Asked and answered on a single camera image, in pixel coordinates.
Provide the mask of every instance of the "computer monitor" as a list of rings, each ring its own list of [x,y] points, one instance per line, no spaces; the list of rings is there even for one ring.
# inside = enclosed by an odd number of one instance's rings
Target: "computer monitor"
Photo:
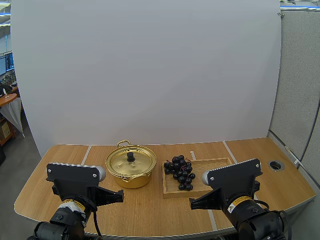
[[[7,71],[6,69],[6,56],[0,57],[0,75],[5,74]]]
[[[12,53],[5,55],[5,61],[6,61],[6,71],[7,72],[15,68],[14,57],[13,57]]]

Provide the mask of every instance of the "metal bracket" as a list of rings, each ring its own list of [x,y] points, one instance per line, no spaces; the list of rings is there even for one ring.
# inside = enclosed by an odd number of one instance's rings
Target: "metal bracket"
[[[283,18],[285,16],[285,14],[283,12],[278,12],[278,16],[280,16],[281,18]]]

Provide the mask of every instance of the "screw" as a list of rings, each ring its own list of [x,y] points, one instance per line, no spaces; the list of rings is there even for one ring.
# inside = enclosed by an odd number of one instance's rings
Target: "screw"
[[[63,215],[58,215],[58,216],[55,217],[55,219],[57,219],[57,220],[61,220],[61,219],[63,219],[63,218],[64,218]]]

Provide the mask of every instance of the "gray cubicle wall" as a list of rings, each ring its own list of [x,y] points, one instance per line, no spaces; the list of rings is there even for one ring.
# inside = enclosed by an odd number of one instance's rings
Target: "gray cubicle wall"
[[[298,158],[301,159],[306,148],[302,163],[320,182],[320,12],[282,13],[279,83],[270,130]],[[302,167],[299,171],[320,195]],[[320,198],[317,196],[294,222],[293,239],[320,239],[319,215]]]

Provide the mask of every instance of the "warning label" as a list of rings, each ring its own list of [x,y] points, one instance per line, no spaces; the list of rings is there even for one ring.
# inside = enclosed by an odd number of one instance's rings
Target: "warning label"
[[[85,211],[85,209],[86,209],[85,206],[83,206],[80,202],[73,201],[72,199],[66,199],[62,203],[65,204],[65,203],[69,203],[69,202],[74,202],[75,204],[77,204],[78,207],[82,209],[82,211]]]
[[[235,207],[239,204],[239,203],[242,203],[246,200],[251,200],[251,197],[249,196],[241,196],[241,197],[238,197],[236,200],[234,200],[230,206],[228,207],[228,212],[229,213],[232,213],[232,211],[235,209]]]

